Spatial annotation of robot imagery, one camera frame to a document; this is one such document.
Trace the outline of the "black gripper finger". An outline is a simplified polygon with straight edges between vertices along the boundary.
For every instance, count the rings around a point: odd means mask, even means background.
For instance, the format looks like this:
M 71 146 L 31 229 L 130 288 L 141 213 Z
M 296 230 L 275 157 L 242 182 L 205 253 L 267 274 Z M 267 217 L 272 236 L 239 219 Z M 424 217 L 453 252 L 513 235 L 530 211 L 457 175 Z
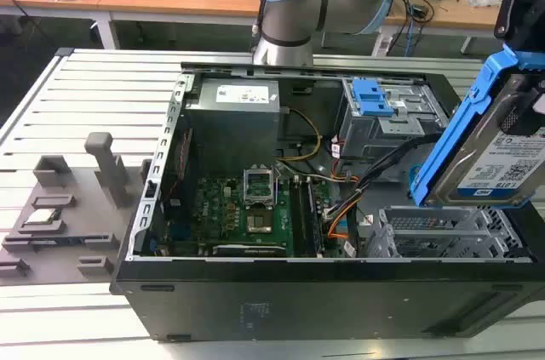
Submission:
M 537 71 L 509 69 L 502 77 L 499 91 L 499 130 L 513 136 L 531 136 L 544 126 L 544 76 Z

